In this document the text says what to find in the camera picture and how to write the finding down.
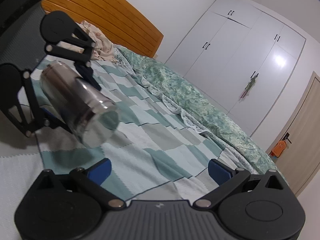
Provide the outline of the checkered green bed blanket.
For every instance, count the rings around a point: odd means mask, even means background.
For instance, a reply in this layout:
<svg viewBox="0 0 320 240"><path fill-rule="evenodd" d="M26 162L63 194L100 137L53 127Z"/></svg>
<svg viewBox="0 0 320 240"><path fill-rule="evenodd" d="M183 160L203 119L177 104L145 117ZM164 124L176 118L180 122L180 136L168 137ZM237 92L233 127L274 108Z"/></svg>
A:
<svg viewBox="0 0 320 240"><path fill-rule="evenodd" d="M217 186L208 175L210 159L231 168L251 168L238 150L127 62L96 61L93 67L103 93L120 109L114 135L92 148L62 128L43 128L26 138L2 116L2 205L16 206L44 168L65 174L106 157L112 172L103 186L123 200L195 200Z"/></svg>

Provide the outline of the orange wooden headboard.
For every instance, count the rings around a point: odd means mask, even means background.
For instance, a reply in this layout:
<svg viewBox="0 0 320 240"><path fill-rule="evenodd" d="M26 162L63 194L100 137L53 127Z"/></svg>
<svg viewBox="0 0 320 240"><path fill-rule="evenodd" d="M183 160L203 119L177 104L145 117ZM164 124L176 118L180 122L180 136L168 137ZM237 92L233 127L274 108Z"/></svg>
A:
<svg viewBox="0 0 320 240"><path fill-rule="evenodd" d="M127 0L43 0L45 12L63 11L75 22L87 21L113 43L154 57L163 34Z"/></svg>

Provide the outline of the white built-in wardrobe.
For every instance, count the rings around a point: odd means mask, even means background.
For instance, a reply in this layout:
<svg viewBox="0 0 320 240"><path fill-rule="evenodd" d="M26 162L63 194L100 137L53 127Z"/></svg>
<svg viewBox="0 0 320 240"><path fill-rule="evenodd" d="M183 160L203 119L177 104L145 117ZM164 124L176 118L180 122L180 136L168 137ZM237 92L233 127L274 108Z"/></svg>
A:
<svg viewBox="0 0 320 240"><path fill-rule="evenodd" d="M291 76L305 38L240 0L216 0L167 60L247 135L267 116ZM254 86L240 99L250 79Z"/></svg>

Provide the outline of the crumpled beige clothing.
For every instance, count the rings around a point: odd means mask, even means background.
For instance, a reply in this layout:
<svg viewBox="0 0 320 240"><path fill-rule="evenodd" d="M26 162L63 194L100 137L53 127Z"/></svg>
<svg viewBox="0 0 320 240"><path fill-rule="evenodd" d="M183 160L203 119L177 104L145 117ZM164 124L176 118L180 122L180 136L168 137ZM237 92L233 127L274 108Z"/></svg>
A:
<svg viewBox="0 0 320 240"><path fill-rule="evenodd" d="M110 61L117 63L116 54L114 52L113 43L105 36L105 34L95 25L82 21L78 26L93 40L95 43L91 54L92 60Z"/></svg>

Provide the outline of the orange hanging door bag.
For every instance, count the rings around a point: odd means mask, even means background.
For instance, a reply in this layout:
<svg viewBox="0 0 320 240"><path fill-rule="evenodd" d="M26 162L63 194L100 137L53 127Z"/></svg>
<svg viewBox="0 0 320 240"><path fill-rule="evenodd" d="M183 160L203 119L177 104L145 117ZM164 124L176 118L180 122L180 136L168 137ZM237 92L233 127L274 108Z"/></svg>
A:
<svg viewBox="0 0 320 240"><path fill-rule="evenodd" d="M280 141L278 141L276 146L274 146L274 148L272 148L271 154L274 155L275 157L279 158L285 149L286 149L286 141L280 140Z"/></svg>

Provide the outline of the green floral quilt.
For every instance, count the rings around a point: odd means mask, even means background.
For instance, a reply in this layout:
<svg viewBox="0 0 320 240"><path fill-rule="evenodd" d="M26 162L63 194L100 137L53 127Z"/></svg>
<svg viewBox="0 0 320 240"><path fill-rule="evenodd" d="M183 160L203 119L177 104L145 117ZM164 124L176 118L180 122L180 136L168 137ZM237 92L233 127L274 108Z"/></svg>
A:
<svg viewBox="0 0 320 240"><path fill-rule="evenodd" d="M191 83L163 63L116 45L115 57L138 84L160 99L183 122L226 149L231 159L255 174L277 170L271 158Z"/></svg>

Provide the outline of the plain stainless steel cup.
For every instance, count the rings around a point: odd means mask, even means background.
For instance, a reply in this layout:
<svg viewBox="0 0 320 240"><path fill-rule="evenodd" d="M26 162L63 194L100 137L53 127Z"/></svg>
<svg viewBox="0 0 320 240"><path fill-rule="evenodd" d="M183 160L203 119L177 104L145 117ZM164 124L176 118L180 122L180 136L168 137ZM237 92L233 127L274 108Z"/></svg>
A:
<svg viewBox="0 0 320 240"><path fill-rule="evenodd" d="M74 136L86 147L112 137L119 125L116 103L67 64L54 61L41 73L40 86Z"/></svg>

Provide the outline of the hanging ornament on wardrobe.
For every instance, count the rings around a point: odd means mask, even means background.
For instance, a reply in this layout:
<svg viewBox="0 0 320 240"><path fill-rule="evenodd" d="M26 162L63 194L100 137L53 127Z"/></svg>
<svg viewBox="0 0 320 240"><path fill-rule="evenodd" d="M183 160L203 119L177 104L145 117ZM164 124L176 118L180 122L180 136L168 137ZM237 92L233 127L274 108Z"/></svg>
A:
<svg viewBox="0 0 320 240"><path fill-rule="evenodd" d="M243 98L247 95L247 93L250 91L250 89L254 86L257 77L258 77L258 74L255 75L255 76L253 76L253 77L250 79L249 83L248 83L247 86L244 88L244 91L243 91L242 95L240 96L240 99L243 99Z"/></svg>

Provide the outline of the beige wooden door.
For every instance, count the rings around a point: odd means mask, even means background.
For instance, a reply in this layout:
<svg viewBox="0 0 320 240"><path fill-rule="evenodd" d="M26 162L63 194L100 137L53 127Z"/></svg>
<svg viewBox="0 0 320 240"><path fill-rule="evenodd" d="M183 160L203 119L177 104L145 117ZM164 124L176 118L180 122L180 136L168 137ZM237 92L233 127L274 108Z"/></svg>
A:
<svg viewBox="0 0 320 240"><path fill-rule="evenodd" d="M292 143L286 141L286 149L273 161L298 196L319 171L319 75L315 72L278 139L287 132Z"/></svg>

